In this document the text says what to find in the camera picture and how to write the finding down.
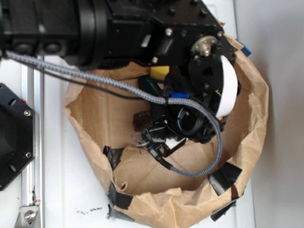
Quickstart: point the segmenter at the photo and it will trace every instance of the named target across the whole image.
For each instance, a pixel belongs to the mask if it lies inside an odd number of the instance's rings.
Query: white wall
[[[271,87],[252,177],[257,228],[304,225],[304,1],[235,0],[238,38]]]

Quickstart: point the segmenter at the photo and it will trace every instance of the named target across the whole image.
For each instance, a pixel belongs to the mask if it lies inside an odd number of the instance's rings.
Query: metal bracket
[[[40,225],[39,206],[21,207],[14,228],[38,228]]]
[[[34,111],[0,83],[0,190],[34,159]]]

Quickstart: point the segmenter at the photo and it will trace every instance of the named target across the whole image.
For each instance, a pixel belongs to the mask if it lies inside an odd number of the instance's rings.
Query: black connector
[[[152,148],[148,149],[148,152],[153,156],[153,158],[156,161],[158,161],[160,164],[162,164],[162,166],[164,166],[168,170],[171,170],[172,165],[162,158],[162,155],[159,151],[160,147],[161,147],[160,144],[156,144]]]

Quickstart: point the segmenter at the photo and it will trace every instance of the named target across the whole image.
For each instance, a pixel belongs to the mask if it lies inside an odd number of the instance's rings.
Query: wire
[[[100,90],[100,91],[103,91],[103,92],[106,92],[108,94],[111,94],[111,95],[114,95],[114,96],[117,96],[119,98],[122,98],[122,99],[127,99],[127,100],[143,100],[142,98],[140,97],[135,97],[135,96],[124,96],[124,95],[121,95],[121,94],[118,94],[116,92],[113,92],[111,90],[108,90],[106,88],[102,88],[100,86],[97,86],[97,85],[92,85],[92,84],[88,84],[88,83],[84,83],[84,82],[79,82],[79,81],[76,81],[76,80],[73,80],[73,79],[70,79],[70,78],[66,78],[66,77],[63,77],[63,76],[60,76],[58,74],[54,74],[52,72],[49,72],[49,71],[46,71],[44,69],[39,69],[35,66],[31,66],[29,64],[26,64],[26,63],[22,63],[22,64],[25,64],[26,66],[30,67],[30,68],[34,68],[35,70],[43,73],[43,74],[46,74],[46,75],[49,75],[49,76],[52,76],[52,77],[55,77],[55,78],[58,78],[60,80],[63,80],[63,81],[67,81],[67,82],[70,82],[70,83],[73,83],[73,84],[77,84],[77,85],[81,85],[81,86],[85,86],[85,87],[88,87],[88,88],[92,88],[92,89],[96,89],[96,90]]]
[[[223,140],[222,140],[222,135],[221,135],[221,130],[219,127],[218,120],[217,120],[217,118],[214,117],[214,115],[208,109],[206,109],[204,106],[202,106],[201,104],[199,104],[193,100],[185,99],[185,98],[165,99],[163,97],[153,96],[145,91],[142,91],[139,88],[136,88],[129,84],[126,84],[126,83],[123,83],[123,82],[120,82],[120,81],[117,81],[117,80],[114,80],[114,79],[111,79],[108,77],[99,76],[99,75],[95,75],[95,74],[91,74],[91,73],[86,73],[86,72],[79,71],[79,70],[69,69],[67,67],[58,66],[56,64],[44,62],[44,61],[42,61],[40,59],[36,59],[34,57],[22,56],[22,55],[16,54],[11,51],[6,51],[6,57],[13,59],[15,61],[18,61],[18,62],[22,62],[22,63],[29,64],[29,65],[34,65],[35,67],[38,67],[39,69],[45,68],[45,69],[48,69],[51,71],[56,71],[61,74],[76,76],[76,77],[83,78],[86,80],[91,80],[91,81],[103,83],[103,84],[106,84],[109,86],[114,86],[114,87],[120,88],[122,90],[128,91],[130,93],[133,93],[133,94],[141,97],[142,99],[155,103],[155,104],[186,105],[186,106],[192,107],[192,108],[200,111],[208,119],[208,121],[211,123],[212,127],[214,128],[214,132],[216,134],[217,143],[218,143],[215,160],[212,162],[212,164],[210,166],[208,166],[207,168],[203,169],[202,171],[199,171],[196,173],[190,173],[187,171],[177,169],[177,168],[173,167],[171,164],[169,164],[168,162],[166,162],[163,158],[160,160],[158,160],[158,159],[157,160],[167,169],[177,172],[179,174],[182,174],[184,176],[193,177],[193,178],[201,177],[201,176],[208,174],[218,165],[218,163],[220,161],[220,158],[222,156],[222,151],[223,151]],[[156,159],[156,157],[157,158],[159,157],[158,155],[155,155],[155,153],[153,153],[153,151],[150,152],[150,154],[155,159]]]

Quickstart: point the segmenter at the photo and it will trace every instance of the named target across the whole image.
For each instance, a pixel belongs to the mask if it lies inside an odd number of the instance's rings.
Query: gray braided cable
[[[217,153],[216,153],[216,157],[215,160],[213,161],[213,163],[207,167],[206,169],[197,172],[197,173],[190,173],[187,171],[183,171],[180,169],[177,169],[173,166],[170,167],[170,170],[177,172],[181,175],[184,176],[188,176],[188,177],[193,177],[193,178],[197,178],[197,177],[201,177],[204,176],[206,174],[208,174],[210,171],[212,171],[219,163],[219,160],[221,158],[222,155],[222,149],[223,149],[223,145],[222,145],[222,135],[221,135],[221,131],[220,131],[220,127],[218,124],[217,119],[206,109],[204,108],[202,105],[200,105],[199,103],[190,100],[190,99],[183,99],[183,98],[169,98],[168,100],[166,100],[163,97],[157,97],[157,96],[153,96],[145,91],[142,91],[141,89],[138,89],[134,86],[128,85],[126,83],[108,78],[108,77],[104,77],[104,76],[100,76],[100,75],[95,75],[95,74],[91,74],[91,73],[86,73],[83,71],[79,71],[79,70],[74,70],[74,69],[69,69],[66,68],[64,66],[59,66],[56,64],[52,64],[52,63],[48,63],[45,62],[43,60],[34,58],[34,57],[30,57],[30,56],[23,56],[23,55],[19,55],[16,54],[14,52],[11,51],[7,51],[6,52],[6,57],[13,59],[17,62],[21,62],[27,65],[32,65],[35,66],[37,68],[44,68],[47,70],[51,70],[51,71],[55,71],[61,74],[65,74],[65,75],[69,75],[69,76],[75,76],[75,77],[79,77],[79,78],[83,78],[86,80],[90,80],[90,81],[95,81],[95,82],[99,82],[102,84],[106,84],[109,86],[114,86],[117,88],[120,88],[122,90],[128,91],[130,93],[133,93],[139,97],[141,97],[142,99],[155,103],[155,104],[159,104],[159,105],[186,105],[192,108],[197,109],[198,111],[200,111],[201,113],[203,113],[203,115],[209,120],[209,122],[211,123],[211,125],[214,128],[215,134],[217,136],[217,143],[218,143],[218,147],[217,147]]]

